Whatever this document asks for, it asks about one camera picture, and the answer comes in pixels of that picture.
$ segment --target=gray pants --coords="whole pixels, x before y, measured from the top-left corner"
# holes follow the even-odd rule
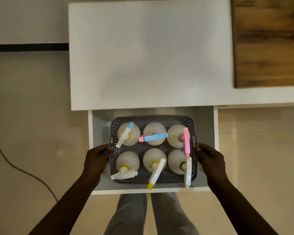
[[[199,235],[175,193],[151,193],[151,202],[159,235]],[[122,194],[104,235],[143,235],[146,212],[147,194]]]

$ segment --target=cable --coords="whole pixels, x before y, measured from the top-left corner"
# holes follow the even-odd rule
[[[20,169],[20,168],[18,168],[17,166],[14,166],[14,165],[13,165],[13,164],[12,164],[12,163],[11,163],[6,157],[5,157],[5,155],[3,154],[1,148],[0,148],[0,154],[1,154],[1,156],[4,158],[4,160],[5,160],[5,161],[6,161],[11,167],[13,167],[13,168],[15,168],[16,170],[19,170],[19,171],[21,171],[22,173],[25,173],[25,174],[27,174],[27,175],[29,175],[29,176],[35,178],[36,180],[40,181],[41,183],[43,183],[43,184],[48,188],[48,190],[51,192],[51,194],[52,194],[53,197],[55,198],[55,201],[58,202],[58,199],[56,198],[56,196],[55,196],[55,194],[53,193],[53,191],[50,189],[50,187],[49,187],[49,186],[48,186],[43,180],[39,179],[38,177],[36,177],[36,176],[34,176],[34,175],[32,175],[32,174],[30,174],[30,173],[28,173],[28,172],[26,172],[26,171]]]

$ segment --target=open drawer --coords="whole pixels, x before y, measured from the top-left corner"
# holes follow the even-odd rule
[[[218,110],[214,106],[89,110],[89,148],[109,142],[110,124],[114,118],[157,114],[188,115],[192,117],[195,122],[198,142],[219,149]],[[110,163],[108,163],[101,175],[100,183],[94,189],[92,195],[210,190],[200,163],[198,163],[197,177],[192,181],[189,189],[185,189],[183,183],[156,183],[153,189],[149,190],[147,184],[120,184],[111,180],[110,176]]]

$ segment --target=wood grain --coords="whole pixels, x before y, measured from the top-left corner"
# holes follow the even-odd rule
[[[294,85],[294,0],[232,0],[235,87]]]

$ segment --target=floor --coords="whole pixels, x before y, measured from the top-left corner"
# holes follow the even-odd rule
[[[70,110],[67,52],[0,53],[0,145],[60,198],[83,169],[86,111]],[[232,183],[282,234],[294,234],[294,107],[219,110],[220,151]],[[119,195],[91,196],[71,235],[102,234]],[[235,234],[211,192],[178,193],[201,235]],[[145,234],[156,234],[148,198]],[[0,156],[0,235],[27,234],[55,204]]]

